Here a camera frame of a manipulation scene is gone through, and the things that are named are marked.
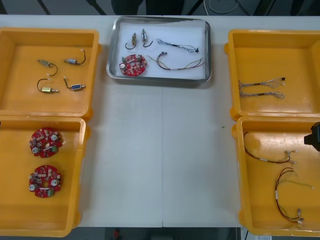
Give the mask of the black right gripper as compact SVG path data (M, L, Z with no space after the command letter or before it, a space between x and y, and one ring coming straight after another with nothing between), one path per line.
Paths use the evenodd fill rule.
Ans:
M318 152L320 151L320 123L316 122L311 127L311 134L304 136L304 144L312 145Z

